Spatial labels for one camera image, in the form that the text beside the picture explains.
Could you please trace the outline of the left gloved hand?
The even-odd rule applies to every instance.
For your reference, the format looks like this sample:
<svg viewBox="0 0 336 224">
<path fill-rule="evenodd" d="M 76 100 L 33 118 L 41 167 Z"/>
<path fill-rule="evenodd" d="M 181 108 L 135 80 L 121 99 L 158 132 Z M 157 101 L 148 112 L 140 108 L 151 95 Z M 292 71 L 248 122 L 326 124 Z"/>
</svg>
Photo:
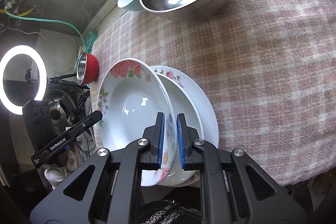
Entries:
<svg viewBox="0 0 336 224">
<path fill-rule="evenodd" d="M 67 150 L 66 155 L 65 166 L 45 165 L 44 176 L 53 190 L 79 167 L 79 159 L 76 153 Z"/>
</svg>

